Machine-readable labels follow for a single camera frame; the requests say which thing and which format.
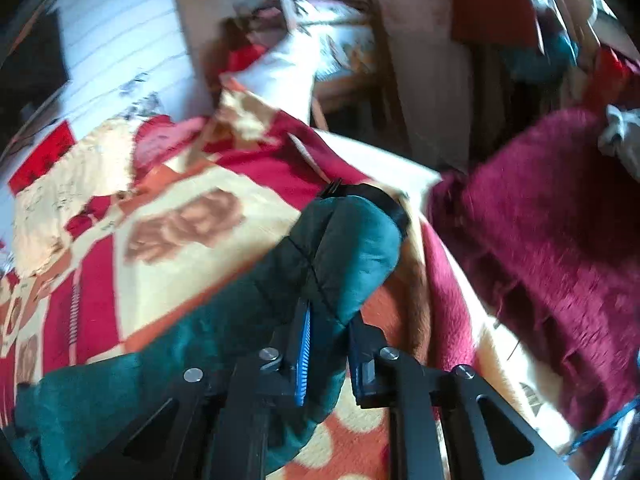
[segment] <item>silver screw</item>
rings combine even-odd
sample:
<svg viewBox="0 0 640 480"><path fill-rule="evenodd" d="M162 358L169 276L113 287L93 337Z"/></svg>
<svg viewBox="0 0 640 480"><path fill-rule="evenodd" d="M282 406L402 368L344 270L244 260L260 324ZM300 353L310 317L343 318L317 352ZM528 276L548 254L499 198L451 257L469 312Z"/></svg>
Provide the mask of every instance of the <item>silver screw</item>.
<svg viewBox="0 0 640 480"><path fill-rule="evenodd" d="M258 354L260 356L260 359L262 359L263 361L275 361L278 356L280 355L280 352L278 352L277 348L274 348L272 346L267 346L267 348L263 348L262 350L260 350L260 353Z"/></svg>
<svg viewBox="0 0 640 480"><path fill-rule="evenodd" d="M400 357L400 352L397 348L393 348L392 346L385 346L380 349L380 357L382 357L385 361L395 361Z"/></svg>
<svg viewBox="0 0 640 480"><path fill-rule="evenodd" d="M199 368L189 368L185 371L183 377L188 383L197 383L202 380L203 375L202 370Z"/></svg>
<svg viewBox="0 0 640 480"><path fill-rule="evenodd" d="M463 379L473 379L476 376L476 371L469 365L458 365L455 372L458 377Z"/></svg>

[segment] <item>maroon blanket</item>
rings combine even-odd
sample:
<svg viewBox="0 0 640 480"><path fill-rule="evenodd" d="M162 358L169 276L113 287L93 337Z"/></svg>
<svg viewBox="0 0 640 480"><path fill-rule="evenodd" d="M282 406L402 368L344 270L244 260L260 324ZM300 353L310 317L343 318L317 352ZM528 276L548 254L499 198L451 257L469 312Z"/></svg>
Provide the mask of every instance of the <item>maroon blanket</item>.
<svg viewBox="0 0 640 480"><path fill-rule="evenodd" d="M549 115L430 198L476 292L564 379L559 408L578 430L639 390L640 184L598 151L603 126Z"/></svg>

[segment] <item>teal cloth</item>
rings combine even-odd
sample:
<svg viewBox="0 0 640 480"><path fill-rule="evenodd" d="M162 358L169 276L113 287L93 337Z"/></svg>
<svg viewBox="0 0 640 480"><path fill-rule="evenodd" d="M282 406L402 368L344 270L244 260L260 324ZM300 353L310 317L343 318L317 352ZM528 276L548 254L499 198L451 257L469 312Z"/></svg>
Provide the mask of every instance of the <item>teal cloth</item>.
<svg viewBox="0 0 640 480"><path fill-rule="evenodd" d="M185 369L232 367L289 323L302 298L312 305L308 388L302 408L273 417L267 469L280 468L334 408L346 325L396 266L400 243L396 225L363 198L313 201L250 272L142 351L62 368L21 388L8 435L15 453L34 479L70 480Z"/></svg>

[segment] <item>cream polka dot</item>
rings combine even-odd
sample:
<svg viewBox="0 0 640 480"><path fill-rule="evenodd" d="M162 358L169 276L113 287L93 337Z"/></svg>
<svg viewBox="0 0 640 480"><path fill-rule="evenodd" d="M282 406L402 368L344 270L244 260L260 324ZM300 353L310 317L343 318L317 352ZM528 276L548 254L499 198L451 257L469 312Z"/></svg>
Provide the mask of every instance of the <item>cream polka dot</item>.
<svg viewBox="0 0 640 480"><path fill-rule="evenodd" d="M286 471L284 471L283 467L281 467L277 471L274 471L270 475L267 475L267 478L266 478L266 480L286 480L286 479L287 479L287 473Z"/></svg>
<svg viewBox="0 0 640 480"><path fill-rule="evenodd" d="M319 424L311 440L294 460L309 469L320 469L329 463L333 453L331 433L324 424Z"/></svg>
<svg viewBox="0 0 640 480"><path fill-rule="evenodd" d="M350 475L342 475L340 478L338 478L338 480L371 480L371 478L369 478L366 475L350 474Z"/></svg>
<svg viewBox="0 0 640 480"><path fill-rule="evenodd" d="M334 413L347 430L355 431L356 433L369 433L369 431L375 430L382 424L385 409L361 409L356 404L356 399L353 396L351 381L347 379L342 384L340 397L338 398L338 403L335 405Z"/></svg>

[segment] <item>patterned blanket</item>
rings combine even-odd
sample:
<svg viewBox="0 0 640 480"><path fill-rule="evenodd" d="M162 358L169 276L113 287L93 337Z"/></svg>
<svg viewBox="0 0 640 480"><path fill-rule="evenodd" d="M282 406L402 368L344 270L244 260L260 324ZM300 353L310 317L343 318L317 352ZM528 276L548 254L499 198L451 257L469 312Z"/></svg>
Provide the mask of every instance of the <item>patterned blanket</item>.
<svg viewBox="0 0 640 480"><path fill-rule="evenodd" d="M3 425L19 383L144 348L260 259L328 181L370 182L311 128L241 89L225 91L198 138L167 153L173 158L137 173L131 192L91 199L66 225L71 241L47 268L2 279ZM473 364L527 416L460 268L402 192L377 185L412 222L398 267L364 304L365 322L424 364ZM334 412L271 479L383 479L387 446L385 410L357 408L345 382Z"/></svg>

